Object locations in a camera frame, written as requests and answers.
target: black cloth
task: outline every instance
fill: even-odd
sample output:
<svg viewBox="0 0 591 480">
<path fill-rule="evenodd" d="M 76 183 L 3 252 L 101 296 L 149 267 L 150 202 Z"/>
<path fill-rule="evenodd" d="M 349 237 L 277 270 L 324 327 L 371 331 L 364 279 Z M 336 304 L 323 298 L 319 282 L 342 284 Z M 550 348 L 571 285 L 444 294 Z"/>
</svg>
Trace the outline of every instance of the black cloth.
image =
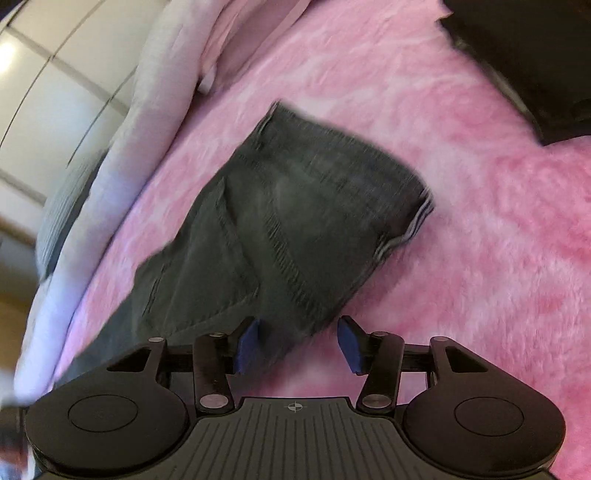
<svg viewBox="0 0 591 480">
<path fill-rule="evenodd" d="M 276 103 L 61 382 L 150 337 L 191 344 L 247 316 L 273 361 L 324 328 L 432 209 L 408 167 Z"/>
<path fill-rule="evenodd" d="M 591 134 L 591 22 L 585 15 L 563 0 L 443 2 L 453 13 L 441 24 L 456 47 L 487 73 L 492 69 L 497 86 L 499 78 L 508 83 L 542 144 Z"/>
<path fill-rule="evenodd" d="M 14 10 L 22 0 L 0 0 L 0 20 Z"/>
</svg>

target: crosshair logo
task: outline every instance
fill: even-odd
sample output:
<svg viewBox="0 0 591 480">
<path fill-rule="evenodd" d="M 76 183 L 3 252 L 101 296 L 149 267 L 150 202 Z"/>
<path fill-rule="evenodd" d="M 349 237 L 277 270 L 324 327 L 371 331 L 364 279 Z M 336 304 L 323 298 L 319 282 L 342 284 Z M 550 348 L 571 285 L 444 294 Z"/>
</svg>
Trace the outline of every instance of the crosshair logo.
<svg viewBox="0 0 591 480">
<path fill-rule="evenodd" d="M 289 408 L 293 413 L 300 411 L 302 408 L 305 408 L 301 403 L 293 402 L 290 403 L 286 408 Z"/>
</svg>

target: pink fluffy rug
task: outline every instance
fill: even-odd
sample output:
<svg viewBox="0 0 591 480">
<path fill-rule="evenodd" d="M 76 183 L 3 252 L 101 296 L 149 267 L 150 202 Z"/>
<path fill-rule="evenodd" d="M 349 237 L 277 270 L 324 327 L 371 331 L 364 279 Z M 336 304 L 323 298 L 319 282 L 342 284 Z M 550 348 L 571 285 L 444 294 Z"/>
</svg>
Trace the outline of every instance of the pink fluffy rug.
<svg viewBox="0 0 591 480">
<path fill-rule="evenodd" d="M 435 212 L 345 308 L 409 343 L 446 335 L 551 398 L 567 422 L 553 471 L 591 480 L 591 138 L 541 148 L 453 51 L 436 0 L 327 0 L 229 91 L 194 111 L 105 255 L 59 371 L 176 233 L 193 199 L 272 101 L 399 156 Z M 269 375 L 265 395 L 349 395 L 333 329 Z M 403 397 L 411 395 L 411 385 Z"/>
</svg>

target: jeans back pocket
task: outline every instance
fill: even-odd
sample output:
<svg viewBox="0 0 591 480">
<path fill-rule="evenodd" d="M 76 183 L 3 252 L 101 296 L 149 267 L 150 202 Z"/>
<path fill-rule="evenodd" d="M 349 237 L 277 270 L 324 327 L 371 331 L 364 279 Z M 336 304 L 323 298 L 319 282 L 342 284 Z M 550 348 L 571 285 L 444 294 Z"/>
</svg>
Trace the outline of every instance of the jeans back pocket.
<svg viewBox="0 0 591 480">
<path fill-rule="evenodd" d="M 141 321 L 150 331 L 171 336 L 256 295 L 259 282 L 228 211 L 225 189 L 225 180 L 219 180 L 175 240 L 141 267 L 136 290 L 144 305 Z"/>
</svg>

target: black object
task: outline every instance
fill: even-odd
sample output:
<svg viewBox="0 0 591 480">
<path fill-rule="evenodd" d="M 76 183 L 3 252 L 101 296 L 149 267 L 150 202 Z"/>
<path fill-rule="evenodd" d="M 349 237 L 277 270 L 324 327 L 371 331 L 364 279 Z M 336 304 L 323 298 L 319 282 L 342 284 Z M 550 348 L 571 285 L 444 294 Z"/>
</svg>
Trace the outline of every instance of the black object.
<svg viewBox="0 0 591 480">
<path fill-rule="evenodd" d="M 440 20 L 542 145 L 591 135 L 591 17 L 564 0 L 443 0 Z"/>
<path fill-rule="evenodd" d="M 402 162 L 276 102 L 63 380 L 146 338 L 184 345 L 249 316 L 264 320 L 258 374 L 336 318 L 432 210 Z"/>
<path fill-rule="evenodd" d="M 28 439 L 44 480 L 133 479 L 552 479 L 565 434 L 543 395 L 445 337 L 405 345 L 342 317 L 338 340 L 351 370 L 368 375 L 348 398 L 244 398 L 240 374 L 258 348 L 259 322 L 193 347 L 150 339 L 33 404 Z M 397 405 L 402 372 L 428 389 Z M 184 404 L 167 387 L 193 376 Z"/>
<path fill-rule="evenodd" d="M 22 0 L 0 0 L 0 20 L 14 10 Z"/>
</svg>

